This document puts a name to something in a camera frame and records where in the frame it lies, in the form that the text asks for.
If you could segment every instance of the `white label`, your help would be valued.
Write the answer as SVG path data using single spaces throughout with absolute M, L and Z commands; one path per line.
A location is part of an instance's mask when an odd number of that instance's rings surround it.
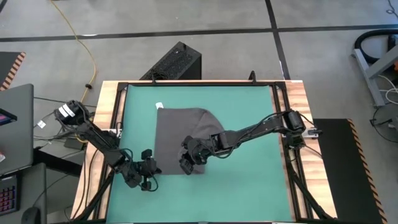
M 163 108 L 163 103 L 162 102 L 155 103 L 155 106 L 156 109 Z
M 44 123 L 44 121 L 39 121 L 39 122 L 37 123 L 37 125 L 38 125 L 40 128 L 44 128 L 45 123 Z
M 69 115 L 68 115 L 68 113 L 63 109 L 63 107 L 61 106 L 60 108 L 58 108 L 58 110 L 61 112 L 61 114 L 64 116 L 64 117 L 68 117 Z
M 74 117 L 74 116 L 75 116 L 74 112 L 71 111 L 71 110 L 69 109 L 69 107 L 68 107 L 66 104 L 64 104 L 62 107 L 63 107 L 63 109 L 64 109 L 71 117 Z

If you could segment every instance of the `black box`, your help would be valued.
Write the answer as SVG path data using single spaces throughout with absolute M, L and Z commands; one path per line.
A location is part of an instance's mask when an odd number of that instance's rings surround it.
M 178 42 L 140 80 L 201 80 L 201 53 Z

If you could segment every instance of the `gray cloth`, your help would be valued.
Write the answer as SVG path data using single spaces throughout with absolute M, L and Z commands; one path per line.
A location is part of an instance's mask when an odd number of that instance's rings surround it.
M 220 122 L 208 110 L 201 108 L 157 110 L 155 159 L 162 174 L 185 174 L 179 164 L 181 146 L 187 136 L 209 138 L 224 131 Z M 203 174 L 205 166 L 194 166 L 193 174 Z

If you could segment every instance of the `green table surface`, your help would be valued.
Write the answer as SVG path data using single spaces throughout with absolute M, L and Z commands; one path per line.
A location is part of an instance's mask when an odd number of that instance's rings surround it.
M 130 85 L 120 148 L 131 149 L 135 161 L 154 148 L 157 102 L 164 108 L 207 109 L 225 130 L 273 113 L 268 86 Z M 116 175 L 107 223 L 292 221 L 277 134 L 246 142 L 227 159 L 209 158 L 202 175 L 158 175 L 157 180 L 156 192 L 143 192 Z

